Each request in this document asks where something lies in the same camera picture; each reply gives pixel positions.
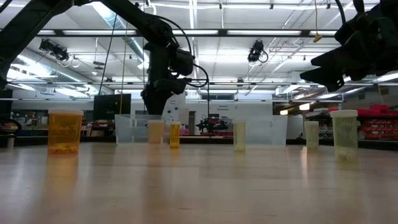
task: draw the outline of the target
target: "beige container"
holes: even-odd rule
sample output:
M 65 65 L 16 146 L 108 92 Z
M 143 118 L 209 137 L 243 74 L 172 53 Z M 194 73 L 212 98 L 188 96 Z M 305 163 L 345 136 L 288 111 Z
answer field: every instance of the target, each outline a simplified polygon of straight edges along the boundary
M 48 154 L 77 154 L 80 145 L 81 110 L 49 110 Z
M 148 121 L 148 143 L 149 144 L 163 144 L 164 135 L 164 120 L 149 120 Z
M 234 124 L 234 150 L 246 150 L 246 121 L 233 121 Z
M 337 161 L 358 161 L 358 130 L 356 110 L 332 111 L 335 157 Z
M 181 122 L 174 121 L 170 123 L 170 148 L 180 148 L 180 126 Z
M 304 123 L 305 138 L 307 140 L 307 152 L 318 152 L 319 150 L 319 122 L 306 121 Z

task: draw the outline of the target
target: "table surface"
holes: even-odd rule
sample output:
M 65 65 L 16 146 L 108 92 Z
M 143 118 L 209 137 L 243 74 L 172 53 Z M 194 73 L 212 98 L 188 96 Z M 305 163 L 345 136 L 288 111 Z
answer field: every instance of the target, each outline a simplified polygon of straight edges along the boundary
M 0 217 L 8 223 L 398 223 L 398 153 L 332 147 L 308 154 L 232 146 L 84 143 L 0 152 Z

